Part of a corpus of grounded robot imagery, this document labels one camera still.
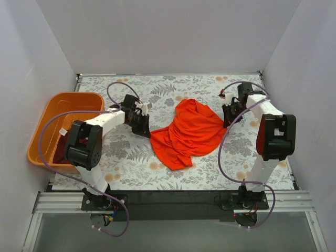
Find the orange t-shirt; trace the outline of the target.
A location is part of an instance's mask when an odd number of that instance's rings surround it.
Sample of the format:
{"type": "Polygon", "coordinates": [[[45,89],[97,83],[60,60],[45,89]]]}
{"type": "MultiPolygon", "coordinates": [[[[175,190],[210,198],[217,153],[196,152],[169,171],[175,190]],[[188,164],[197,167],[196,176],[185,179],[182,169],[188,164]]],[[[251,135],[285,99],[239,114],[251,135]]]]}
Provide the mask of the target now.
{"type": "Polygon", "coordinates": [[[224,121],[209,106],[183,99],[170,125],[152,131],[150,142],[156,157],[176,171],[193,166],[193,156],[213,152],[226,130],[224,121]]]}

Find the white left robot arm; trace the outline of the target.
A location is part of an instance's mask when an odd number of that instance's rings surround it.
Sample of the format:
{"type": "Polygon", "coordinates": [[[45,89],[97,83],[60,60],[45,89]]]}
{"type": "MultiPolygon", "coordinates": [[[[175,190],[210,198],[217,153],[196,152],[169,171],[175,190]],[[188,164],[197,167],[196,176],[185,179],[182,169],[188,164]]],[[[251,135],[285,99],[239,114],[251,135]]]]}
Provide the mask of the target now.
{"type": "Polygon", "coordinates": [[[111,196],[105,193],[108,183],[99,167],[103,137],[117,126],[126,124],[131,127],[133,134],[150,138],[148,110],[151,107],[150,103],[143,103],[128,94],[122,103],[112,105],[98,116],[72,123],[65,146],[65,158],[87,183],[86,191],[95,195],[93,203],[98,209],[108,209],[112,203],[111,196]]]}

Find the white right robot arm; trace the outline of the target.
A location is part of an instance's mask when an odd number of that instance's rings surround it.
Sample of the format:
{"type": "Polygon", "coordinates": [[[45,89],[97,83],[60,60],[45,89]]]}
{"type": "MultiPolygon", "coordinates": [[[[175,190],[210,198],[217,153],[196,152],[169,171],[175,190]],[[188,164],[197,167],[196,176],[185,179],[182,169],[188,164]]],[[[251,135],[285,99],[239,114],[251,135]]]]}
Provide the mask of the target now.
{"type": "Polygon", "coordinates": [[[244,180],[236,180],[223,174],[228,180],[246,188],[238,194],[238,204],[242,208],[251,208],[256,202],[255,193],[266,188],[267,181],[279,163],[292,155],[296,145],[296,117],[278,110],[270,101],[270,94],[260,85],[236,81],[222,89],[219,96],[224,99],[222,110],[226,132],[218,150],[218,166],[221,172],[221,152],[224,141],[231,128],[243,115],[252,112],[259,121],[256,139],[257,158],[244,180]]]}

